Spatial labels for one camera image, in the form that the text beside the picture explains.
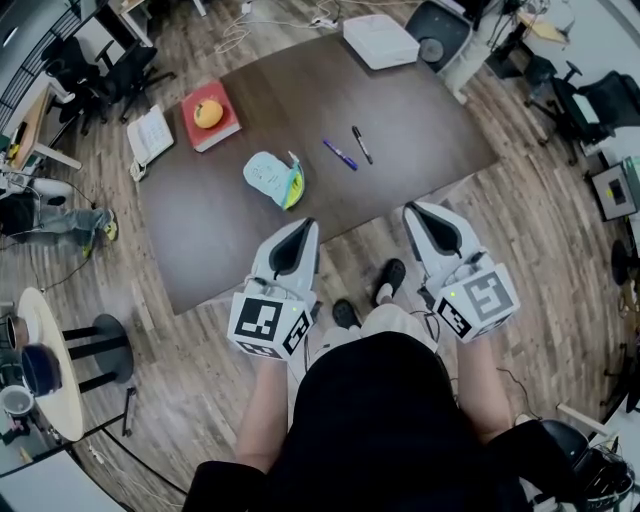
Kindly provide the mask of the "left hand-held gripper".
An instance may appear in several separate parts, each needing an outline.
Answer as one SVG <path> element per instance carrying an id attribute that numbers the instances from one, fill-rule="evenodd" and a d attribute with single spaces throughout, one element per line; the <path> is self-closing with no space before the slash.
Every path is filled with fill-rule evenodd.
<path id="1" fill-rule="evenodd" d="M 238 348 L 253 356 L 293 358 L 320 308 L 313 291 L 318 246 L 319 224 L 307 218 L 287 224 L 258 247 L 244 290 L 232 300 L 227 337 Z"/>

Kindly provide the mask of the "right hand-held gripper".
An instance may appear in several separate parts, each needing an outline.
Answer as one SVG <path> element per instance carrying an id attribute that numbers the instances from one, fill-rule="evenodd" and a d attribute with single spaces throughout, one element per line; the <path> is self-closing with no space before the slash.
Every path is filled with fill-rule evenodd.
<path id="1" fill-rule="evenodd" d="M 506 266 L 493 261 L 463 217 L 422 201 L 404 206 L 403 221 L 414 256 L 429 274 L 430 309 L 461 343 L 500 327 L 519 310 Z M 440 269 L 440 256 L 466 258 Z"/>

